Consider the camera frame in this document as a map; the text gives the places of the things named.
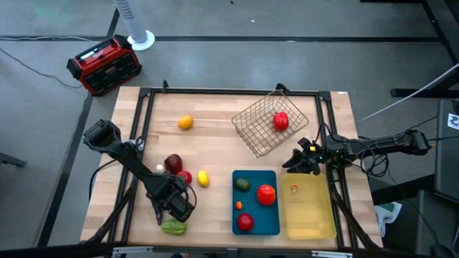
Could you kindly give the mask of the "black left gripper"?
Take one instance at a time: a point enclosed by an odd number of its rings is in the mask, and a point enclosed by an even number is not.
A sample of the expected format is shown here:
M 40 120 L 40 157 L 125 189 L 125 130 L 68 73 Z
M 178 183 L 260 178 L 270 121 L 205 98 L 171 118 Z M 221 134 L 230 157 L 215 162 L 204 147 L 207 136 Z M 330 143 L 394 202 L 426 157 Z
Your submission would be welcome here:
M 152 199 L 168 211 L 188 211 L 187 184 L 169 174 L 145 176 L 145 187 Z

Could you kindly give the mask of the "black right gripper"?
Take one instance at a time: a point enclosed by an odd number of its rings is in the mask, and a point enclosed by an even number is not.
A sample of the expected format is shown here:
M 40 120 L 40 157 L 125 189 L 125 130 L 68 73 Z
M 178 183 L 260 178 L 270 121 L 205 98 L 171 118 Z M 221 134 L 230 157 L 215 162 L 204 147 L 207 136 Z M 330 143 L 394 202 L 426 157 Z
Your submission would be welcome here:
M 301 138 L 299 145 L 303 151 L 295 148 L 292 162 L 285 162 L 282 167 L 288 173 L 312 173 L 318 176 L 321 173 L 319 164 L 323 163 L 323 148 L 315 140 L 309 141 L 307 138 Z

